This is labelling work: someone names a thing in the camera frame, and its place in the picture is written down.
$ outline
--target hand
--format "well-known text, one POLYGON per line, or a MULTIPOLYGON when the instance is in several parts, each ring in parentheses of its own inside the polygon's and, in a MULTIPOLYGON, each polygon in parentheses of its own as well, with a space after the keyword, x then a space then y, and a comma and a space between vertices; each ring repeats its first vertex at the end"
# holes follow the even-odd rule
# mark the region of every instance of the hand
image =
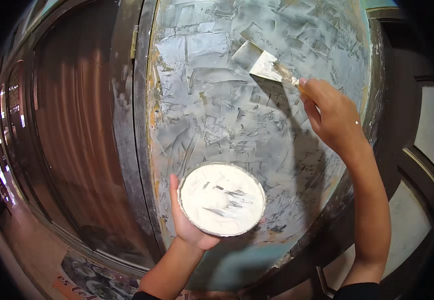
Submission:
POLYGON ((369 147, 355 103, 325 80, 299 79, 304 109, 314 132, 348 164, 369 147))
POLYGON ((170 175, 170 201, 172 202, 172 215, 174 216, 175 232, 186 243, 202 250, 208 250, 218 244, 221 237, 216 237, 200 231, 184 215, 177 200, 178 178, 170 175))

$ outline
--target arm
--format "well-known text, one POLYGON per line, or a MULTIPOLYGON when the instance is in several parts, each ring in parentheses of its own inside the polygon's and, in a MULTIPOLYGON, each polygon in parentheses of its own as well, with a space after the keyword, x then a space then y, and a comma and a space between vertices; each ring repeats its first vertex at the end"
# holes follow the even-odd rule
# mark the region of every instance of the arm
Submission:
POLYGON ((162 300, 175 299, 184 289, 205 250, 220 242, 220 237, 198 230, 184 216, 177 202, 177 189, 178 179, 172 174, 170 200, 177 237, 157 265, 140 281, 141 291, 162 300))
POLYGON ((342 286, 379 283, 390 247, 387 195, 355 104, 327 81, 300 80, 312 129, 346 164, 354 187, 355 260, 342 286))

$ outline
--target black sleeve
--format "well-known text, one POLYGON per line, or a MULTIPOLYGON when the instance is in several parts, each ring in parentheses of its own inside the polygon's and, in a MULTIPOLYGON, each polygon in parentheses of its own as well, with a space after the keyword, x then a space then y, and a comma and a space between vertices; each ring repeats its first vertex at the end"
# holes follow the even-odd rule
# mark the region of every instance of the black sleeve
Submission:
POLYGON ((377 300, 379 284, 375 282, 354 283, 341 287, 334 300, 377 300))
POLYGON ((146 292, 136 292, 132 297, 132 300, 160 300, 157 297, 154 297, 146 292))

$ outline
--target putty knife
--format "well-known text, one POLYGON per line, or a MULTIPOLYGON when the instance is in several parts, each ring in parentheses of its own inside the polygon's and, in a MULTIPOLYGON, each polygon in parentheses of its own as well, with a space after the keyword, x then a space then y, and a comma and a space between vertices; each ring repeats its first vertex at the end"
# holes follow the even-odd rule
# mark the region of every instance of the putty knife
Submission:
POLYGON ((247 40, 231 59, 252 75, 277 82, 290 82, 305 94, 304 88, 299 86, 299 80, 292 75, 291 71, 281 64, 275 56, 262 50, 251 40, 247 40))

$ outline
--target round tin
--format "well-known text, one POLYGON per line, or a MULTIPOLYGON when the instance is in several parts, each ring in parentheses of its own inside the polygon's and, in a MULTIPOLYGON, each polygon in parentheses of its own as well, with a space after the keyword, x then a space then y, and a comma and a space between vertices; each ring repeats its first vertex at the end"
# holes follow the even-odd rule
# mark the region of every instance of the round tin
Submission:
POLYGON ((212 235, 215 235, 215 236, 219 236, 219 237, 233 237, 233 236, 241 235, 241 234, 243 234, 243 233, 251 230, 252 228, 254 228, 259 223, 259 221, 262 219, 262 217, 264 216, 264 211, 266 209, 266 203, 267 203, 266 194, 264 192, 264 189, 262 188, 262 185, 257 180, 257 178, 255 178, 251 173, 247 172, 245 169, 241 168, 240 166, 234 165, 232 163, 226 163, 226 162, 220 162, 220 161, 206 161, 206 162, 198 164, 198 165, 194 166, 192 169, 190 169, 187 172, 187 174, 184 176, 184 178, 182 178, 182 180, 180 181, 180 184, 178 185, 177 198, 178 198, 178 205, 180 206, 180 209, 184 213, 185 217, 187 219, 189 219, 189 221, 190 221, 190 223, 192 223, 192 225, 194 225, 195 227, 197 227, 198 229, 200 229, 203 232, 206 232, 208 234, 212 234, 212 235), (264 204, 262 205, 262 213, 260 214, 259 218, 256 219, 255 223, 250 228, 247 228, 246 230, 244 230, 242 232, 239 232, 239 233, 236 233, 236 234, 231 234, 231 235, 229 235, 229 234, 220 234, 218 232, 212 232, 212 231, 206 230, 205 228, 202 228, 201 226, 197 225, 191 218, 189 218, 189 216, 185 212, 184 207, 182 205, 182 198, 181 198, 181 192, 180 191, 182 190, 182 187, 185 184, 185 179, 187 179, 187 177, 190 175, 190 173, 192 173, 196 169, 201 168, 202 166, 206 166, 206 165, 207 166, 208 165, 227 165, 227 166, 229 165, 229 166, 232 166, 232 167, 236 167, 236 168, 240 169, 241 171, 243 171, 247 176, 249 176, 250 178, 252 178, 254 180, 254 182, 258 186, 258 189, 260 190, 260 192, 262 194, 262 201, 264 202, 264 204))

